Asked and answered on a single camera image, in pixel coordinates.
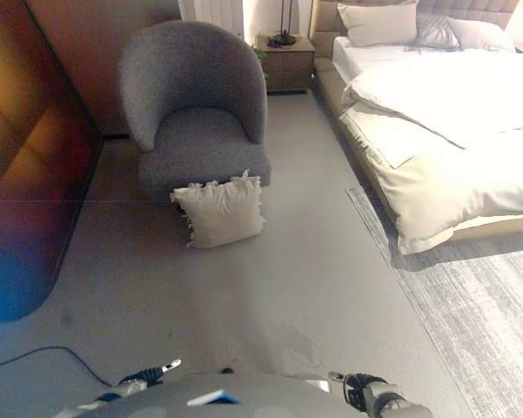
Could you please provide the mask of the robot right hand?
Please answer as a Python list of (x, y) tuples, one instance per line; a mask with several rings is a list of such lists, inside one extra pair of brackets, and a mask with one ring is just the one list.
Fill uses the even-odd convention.
[(328, 378), (342, 384), (343, 396), (351, 405), (361, 405), (364, 402), (363, 388), (375, 381), (371, 374), (341, 374), (336, 371), (329, 372)]

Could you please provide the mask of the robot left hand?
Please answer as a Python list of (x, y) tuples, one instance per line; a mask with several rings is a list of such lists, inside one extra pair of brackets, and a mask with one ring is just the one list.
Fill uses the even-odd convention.
[(175, 359), (160, 367), (146, 368), (135, 374), (127, 375), (120, 382), (140, 380), (140, 381), (144, 381), (148, 387), (155, 386), (160, 383), (160, 379), (166, 373), (179, 367), (181, 364), (182, 364), (181, 359)]

